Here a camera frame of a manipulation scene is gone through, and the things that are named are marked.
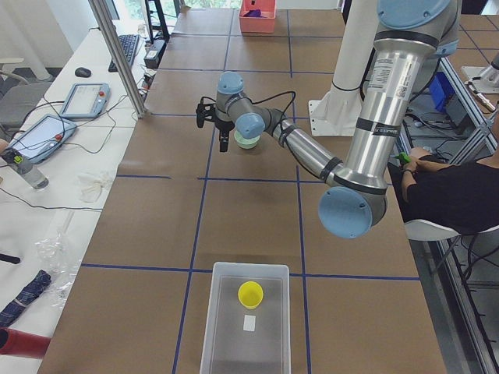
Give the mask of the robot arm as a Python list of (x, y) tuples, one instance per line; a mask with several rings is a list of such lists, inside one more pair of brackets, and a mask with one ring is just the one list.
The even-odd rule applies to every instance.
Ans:
[(254, 103), (237, 72), (222, 73), (216, 97), (201, 101), (196, 123), (213, 122), (221, 151), (231, 131), (244, 139), (264, 133), (328, 185), (319, 204), (322, 225), (341, 238), (366, 234), (387, 209), (384, 180), (416, 77), (427, 60), (453, 53), (459, 1), (354, 1), (346, 20), (330, 90), (310, 102), (310, 117), (331, 135), (351, 136), (340, 159), (283, 111)]

